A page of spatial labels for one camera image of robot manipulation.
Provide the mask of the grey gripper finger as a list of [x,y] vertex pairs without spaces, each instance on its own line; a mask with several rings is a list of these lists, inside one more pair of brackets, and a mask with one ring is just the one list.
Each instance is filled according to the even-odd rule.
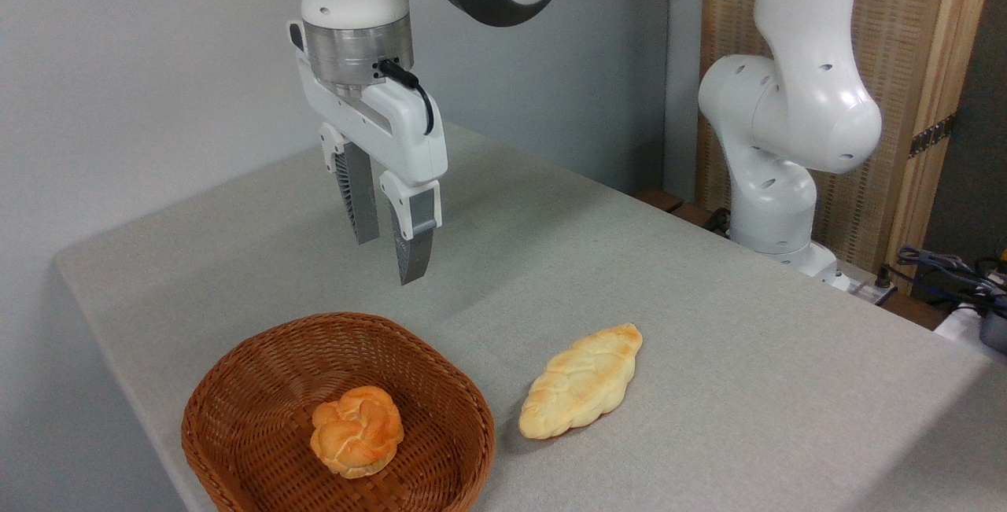
[[400,283],[421,278],[428,268],[435,230],[443,225],[441,187],[438,181],[408,186],[392,171],[380,176],[393,222],[393,243]]
[[330,123],[319,129],[325,167],[337,176],[343,206],[359,245],[380,236],[375,204],[371,159],[356,143],[350,142]]

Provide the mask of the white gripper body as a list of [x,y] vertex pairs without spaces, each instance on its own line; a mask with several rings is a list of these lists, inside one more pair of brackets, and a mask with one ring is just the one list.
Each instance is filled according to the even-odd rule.
[[409,20],[362,29],[287,26],[306,98],[325,122],[408,186],[445,174],[439,111],[409,71]]

